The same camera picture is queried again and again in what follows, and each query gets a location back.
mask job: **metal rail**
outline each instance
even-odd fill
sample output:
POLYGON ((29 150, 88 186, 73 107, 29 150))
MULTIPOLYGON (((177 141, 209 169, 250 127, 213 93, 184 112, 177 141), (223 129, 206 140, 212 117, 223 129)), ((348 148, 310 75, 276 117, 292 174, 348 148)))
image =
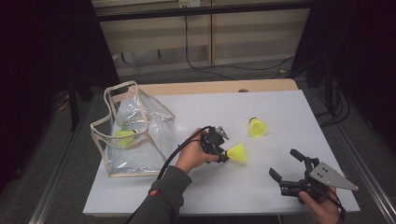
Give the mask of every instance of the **metal rail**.
POLYGON ((95 18, 99 21, 126 21, 126 20, 165 18, 165 17, 238 13, 238 12, 274 11, 274 10, 311 8, 313 3, 314 1, 308 0, 308 1, 281 2, 281 3, 245 4, 245 5, 233 5, 233 6, 169 8, 169 9, 136 11, 136 12, 126 12, 126 13, 103 13, 103 14, 98 14, 95 18))

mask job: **wall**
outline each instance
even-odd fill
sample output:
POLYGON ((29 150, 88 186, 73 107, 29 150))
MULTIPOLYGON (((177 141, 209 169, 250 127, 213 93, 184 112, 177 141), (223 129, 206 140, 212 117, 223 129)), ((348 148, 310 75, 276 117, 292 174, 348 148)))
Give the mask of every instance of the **wall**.
MULTIPOLYGON (((202 0, 201 2, 202 6, 210 4, 225 6, 269 1, 202 0)), ((175 7, 178 7, 178 1, 97 7, 95 10, 100 14, 175 7)), ((295 54, 308 12, 309 9, 294 9, 189 16, 189 52, 205 55, 204 58, 197 59, 198 63, 201 62, 199 64, 288 58, 295 54)), ((184 49, 185 25, 182 17, 101 22, 108 47, 113 55, 153 49, 184 49)), ((178 65, 187 66, 185 62, 180 62, 178 65)))

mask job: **electrical outlet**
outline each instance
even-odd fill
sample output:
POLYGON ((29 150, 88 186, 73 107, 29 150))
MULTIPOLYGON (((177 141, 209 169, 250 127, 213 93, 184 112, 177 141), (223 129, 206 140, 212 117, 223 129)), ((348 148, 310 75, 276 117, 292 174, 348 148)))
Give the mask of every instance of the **electrical outlet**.
POLYGON ((187 7, 189 5, 189 0, 178 0, 178 7, 187 7))
POLYGON ((201 0, 189 0, 189 7, 200 7, 201 0))

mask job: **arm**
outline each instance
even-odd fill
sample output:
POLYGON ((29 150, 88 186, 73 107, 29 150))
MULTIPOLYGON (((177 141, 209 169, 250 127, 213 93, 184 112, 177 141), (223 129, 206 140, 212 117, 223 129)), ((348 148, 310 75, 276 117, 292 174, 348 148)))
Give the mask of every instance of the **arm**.
POLYGON ((191 183, 188 173, 205 161, 219 159, 219 156, 206 154, 201 149, 199 140, 203 134, 205 133, 195 136, 181 150, 176 165, 169 166, 163 178, 152 184, 147 198, 134 215, 132 224, 176 222, 179 208, 184 203, 183 192, 191 183))
MULTIPOLYGON (((337 200, 335 195, 335 188, 330 187, 328 195, 337 200)), ((323 203, 317 203, 312 199, 306 192, 300 191, 300 198, 309 206, 311 209, 311 216, 314 224, 336 224, 339 221, 340 213, 337 205, 326 200, 323 203)))

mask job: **white table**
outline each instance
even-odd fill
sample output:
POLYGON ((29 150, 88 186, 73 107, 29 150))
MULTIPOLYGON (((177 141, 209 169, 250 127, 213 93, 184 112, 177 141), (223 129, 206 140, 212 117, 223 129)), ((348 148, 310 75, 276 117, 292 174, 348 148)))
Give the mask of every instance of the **white table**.
MULTIPOLYGON (((301 91, 161 95, 157 99, 176 115, 176 143, 182 143, 196 128, 211 125, 221 126, 230 137, 222 145, 224 149, 242 142, 247 150, 246 164, 212 162, 191 172, 193 183, 185 191, 182 216, 308 211, 296 198, 281 196, 278 184, 268 175, 273 167, 284 180, 304 178, 304 164, 290 155, 292 148, 342 173, 301 91), (248 135, 252 116, 268 124, 265 136, 248 135)), ((128 216, 143 202, 155 178, 108 178, 101 163, 83 213, 128 216)), ((338 189, 337 193, 348 212, 360 211, 351 191, 338 189)))

